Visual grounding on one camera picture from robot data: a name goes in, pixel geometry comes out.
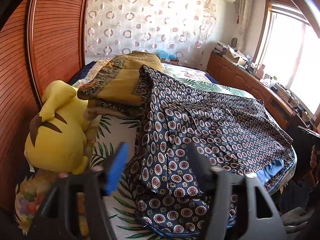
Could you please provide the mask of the person's right hand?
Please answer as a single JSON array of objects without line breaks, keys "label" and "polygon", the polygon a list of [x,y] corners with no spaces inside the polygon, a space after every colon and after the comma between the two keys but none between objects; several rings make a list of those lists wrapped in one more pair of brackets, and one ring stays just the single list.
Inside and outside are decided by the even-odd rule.
[{"label": "person's right hand", "polygon": [[313,145],[310,157],[310,167],[315,178],[318,178],[319,173],[319,149]]}]

